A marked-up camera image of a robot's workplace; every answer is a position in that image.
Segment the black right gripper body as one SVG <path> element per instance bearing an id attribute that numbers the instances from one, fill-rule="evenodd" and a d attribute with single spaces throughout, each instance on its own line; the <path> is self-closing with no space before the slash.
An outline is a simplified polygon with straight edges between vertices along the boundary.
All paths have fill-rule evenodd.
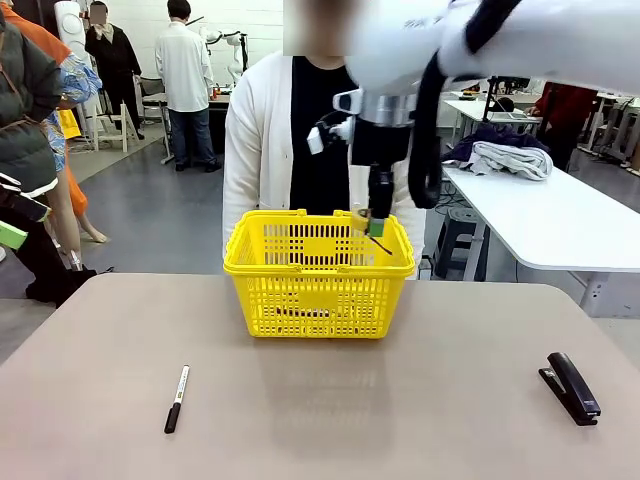
<path id="1" fill-rule="evenodd" d="M 357 122 L 351 145 L 351 163 L 368 168 L 366 185 L 372 193 L 379 183 L 380 173 L 387 174 L 392 166 L 406 159 L 412 128 L 384 127 L 371 122 Z"/>

